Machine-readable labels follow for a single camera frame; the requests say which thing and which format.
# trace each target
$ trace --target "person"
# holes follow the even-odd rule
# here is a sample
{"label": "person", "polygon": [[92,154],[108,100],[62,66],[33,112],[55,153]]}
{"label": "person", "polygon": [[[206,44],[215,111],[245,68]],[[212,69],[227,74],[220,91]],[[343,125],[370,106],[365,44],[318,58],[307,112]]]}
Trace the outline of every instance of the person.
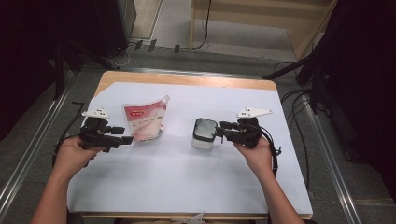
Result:
{"label": "person", "polygon": [[31,224],[67,222],[67,188],[73,176],[92,160],[103,147],[83,149],[79,137],[67,138],[59,148],[55,165],[49,176]]}
{"label": "person", "polygon": [[[103,148],[82,149],[78,137],[69,138],[62,143],[55,166],[44,189],[41,200],[31,220],[36,223],[66,223],[67,187],[71,178],[94,158]],[[272,172],[272,156],[269,143],[261,138],[254,148],[234,144],[246,158],[248,167],[257,176],[271,213],[272,222],[304,223],[290,204]]]}

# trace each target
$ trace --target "hand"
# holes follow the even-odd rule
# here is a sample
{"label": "hand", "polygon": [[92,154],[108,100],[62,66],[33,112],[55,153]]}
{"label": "hand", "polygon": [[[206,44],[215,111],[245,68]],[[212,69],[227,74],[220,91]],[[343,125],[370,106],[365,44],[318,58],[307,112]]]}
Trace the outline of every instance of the hand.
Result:
{"label": "hand", "polygon": [[93,160],[103,147],[91,147],[83,149],[82,140],[79,137],[65,139],[58,151],[58,156],[52,173],[71,179],[81,170],[89,160]]}
{"label": "hand", "polygon": [[233,144],[246,158],[247,165],[255,175],[272,173],[272,154],[270,143],[263,137],[254,148],[244,147],[241,144]]}

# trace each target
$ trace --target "white table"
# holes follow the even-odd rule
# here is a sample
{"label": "white table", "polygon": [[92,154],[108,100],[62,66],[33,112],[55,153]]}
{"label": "white table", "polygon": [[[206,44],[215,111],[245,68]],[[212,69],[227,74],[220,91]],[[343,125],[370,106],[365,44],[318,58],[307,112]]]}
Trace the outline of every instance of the white table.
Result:
{"label": "white table", "polygon": [[274,111],[259,117],[259,122],[271,133],[276,147],[282,146],[277,180],[297,213],[312,217],[273,82],[107,72],[90,110],[105,109],[110,114],[109,125],[126,127],[127,135],[130,132],[121,105],[150,103],[165,95],[171,100],[163,119],[163,135],[150,143],[100,153],[70,183],[71,212],[86,217],[170,218],[205,212],[207,218],[266,218],[261,186],[231,142],[221,144],[217,138],[211,150],[191,146],[196,119],[236,121],[236,114],[250,106]]}

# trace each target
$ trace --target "floor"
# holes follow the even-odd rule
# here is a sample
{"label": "floor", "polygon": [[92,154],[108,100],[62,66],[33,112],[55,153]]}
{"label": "floor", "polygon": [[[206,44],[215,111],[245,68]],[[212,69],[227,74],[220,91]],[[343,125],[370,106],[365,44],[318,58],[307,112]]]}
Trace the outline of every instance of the floor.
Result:
{"label": "floor", "polygon": [[[154,22],[145,35],[134,38],[132,41],[144,39],[144,43],[149,44],[150,39],[157,39],[157,48],[152,52],[149,52],[149,47],[145,45],[140,50],[130,48],[129,54],[121,54],[111,59],[116,63],[128,62],[121,68],[123,71],[147,68],[154,72],[158,71],[156,69],[161,69],[162,72],[170,70],[194,71],[208,76],[260,78],[260,75],[269,75],[275,69],[288,65],[288,63],[277,65],[278,63],[296,61],[286,31],[276,28],[235,26],[224,22],[209,23],[208,39],[205,47],[201,50],[183,50],[179,54],[175,54],[173,50],[176,44],[182,47],[188,46],[191,0],[162,0],[161,4],[158,4],[159,1],[156,0],[146,0],[145,2],[149,1],[152,1],[154,7],[148,14],[153,18],[152,21],[157,22]],[[158,6],[161,7],[159,13],[152,16],[153,12],[157,13]],[[137,7],[136,4],[136,8],[149,10],[149,5]],[[195,25],[197,33],[203,34],[203,24],[197,21]],[[200,43],[199,35],[197,35],[194,45]],[[0,213],[0,223],[28,222],[50,174],[52,146],[68,121],[74,116],[76,109],[70,106],[71,102],[89,102],[104,71],[97,63],[86,60],[80,73],[68,75],[70,89],[65,94],[64,102],[53,123],[49,126],[47,135],[39,143],[40,148],[34,154],[34,160],[28,168],[28,172],[22,176],[23,182],[19,185],[18,193],[11,195],[12,203],[6,207],[7,212]],[[296,85],[294,78],[295,74],[291,72],[276,80],[280,97],[289,91],[301,88]],[[34,139],[34,133],[39,129],[40,121],[46,117],[46,111],[51,107],[53,92],[53,87],[44,92],[26,113],[30,116],[24,116],[9,137],[0,142],[2,150],[0,163],[2,166],[5,165],[5,168],[0,170],[1,185],[7,183],[18,166],[20,158],[23,158],[25,151],[31,147],[30,141]],[[293,108],[292,100],[290,99],[284,104],[285,116]],[[300,104],[295,109],[302,109],[296,119],[300,121],[302,135],[307,144],[308,158],[305,156],[302,138],[295,125],[290,129],[290,135],[303,176],[305,179],[308,177],[310,179],[308,193],[314,209],[313,219],[318,223],[329,224],[396,223],[396,206],[389,197],[381,176],[364,163],[357,164],[347,160],[342,143],[325,113],[319,113],[314,117],[319,120],[319,128],[326,137],[326,141],[323,142],[323,139],[317,134],[318,126],[313,124],[313,117],[310,115],[309,109],[304,110],[304,104]],[[336,170],[340,171],[347,193],[350,194],[357,209],[358,221],[350,220],[346,215],[347,210],[343,208],[342,198],[340,198],[340,192],[336,186],[343,183],[334,180],[332,165],[328,164],[326,159],[325,147],[330,149]],[[309,161],[309,173],[306,166],[307,161]],[[113,223],[113,219],[87,218],[86,223],[109,224]]]}

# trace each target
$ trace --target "gray floor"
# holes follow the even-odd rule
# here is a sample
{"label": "gray floor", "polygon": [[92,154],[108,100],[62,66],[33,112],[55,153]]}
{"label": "gray floor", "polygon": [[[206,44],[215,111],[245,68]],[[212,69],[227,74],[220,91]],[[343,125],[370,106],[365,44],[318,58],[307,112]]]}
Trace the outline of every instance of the gray floor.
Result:
{"label": "gray floor", "polygon": [[[174,0],[163,0],[165,3],[175,3]],[[160,24],[156,27],[154,36],[160,40],[169,40],[176,37],[162,38],[160,31],[163,30]],[[205,51],[181,51],[174,54],[172,49],[156,48],[154,52],[148,52],[148,47],[143,46],[138,51],[129,50],[131,60],[121,70],[131,70],[136,68],[177,70],[177,71],[194,71],[206,72],[207,75],[217,76],[217,73],[228,74],[230,77],[241,78],[260,78],[260,75],[268,75],[273,72],[274,66],[279,61],[293,60],[290,56],[288,46],[271,47],[272,49],[282,49],[287,53],[277,51],[275,54],[272,50],[266,51],[264,56],[252,53],[248,57],[246,51],[237,49],[233,52],[218,49],[216,53]],[[118,63],[124,63],[128,60],[126,55],[120,55],[112,59]],[[76,80],[71,85],[66,95],[64,104],[54,121],[50,126],[49,133],[45,137],[37,156],[24,178],[17,195],[7,210],[2,223],[28,223],[31,215],[35,211],[36,204],[44,188],[46,180],[51,170],[51,152],[54,144],[57,142],[61,132],[69,120],[74,117],[77,109],[71,105],[72,101],[89,102],[105,70],[92,61],[85,61],[83,70],[76,73]],[[276,80],[279,95],[283,96],[286,92],[298,90],[300,87],[294,81],[294,73]],[[50,87],[36,101],[35,105],[26,112],[24,117],[15,126],[11,134],[0,142],[0,185],[4,186],[11,177],[12,172],[17,167],[24,151],[28,148],[39,123],[45,117],[47,110],[52,104],[52,95],[54,88]],[[289,99],[284,104],[285,115],[291,111]],[[320,113],[318,119],[325,132],[326,138],[332,149],[336,164],[346,182],[347,188],[352,196],[359,212],[361,223],[396,223],[396,206],[389,197],[381,176],[372,167],[367,164],[356,164],[346,159],[345,151],[340,143],[336,132],[333,129],[328,117]],[[308,161],[310,165],[310,185],[309,194],[314,209],[313,219],[318,223],[348,223],[347,216],[340,203],[340,198],[334,187],[334,182],[326,160],[323,155],[321,143],[315,135],[309,116],[305,110],[298,114],[297,120],[302,127],[304,139],[307,143]],[[293,125],[290,134],[296,149],[297,157],[301,165],[304,178],[307,178],[302,140],[298,134],[296,126]],[[87,218],[87,223],[112,223],[112,219],[105,218]]]}

